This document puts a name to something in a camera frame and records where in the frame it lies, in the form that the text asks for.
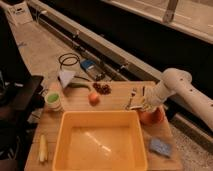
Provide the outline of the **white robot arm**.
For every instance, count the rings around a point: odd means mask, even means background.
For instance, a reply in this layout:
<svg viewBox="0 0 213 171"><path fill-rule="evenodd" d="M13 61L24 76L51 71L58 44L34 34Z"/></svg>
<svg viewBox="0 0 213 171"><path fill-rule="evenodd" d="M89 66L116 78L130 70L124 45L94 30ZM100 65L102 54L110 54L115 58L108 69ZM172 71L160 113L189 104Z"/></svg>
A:
<svg viewBox="0 0 213 171"><path fill-rule="evenodd" d="M213 131L213 99L196 89L191 82L192 75L189 72L168 68L155 86L145 88L145 102L157 107L172 95L178 94Z"/></svg>

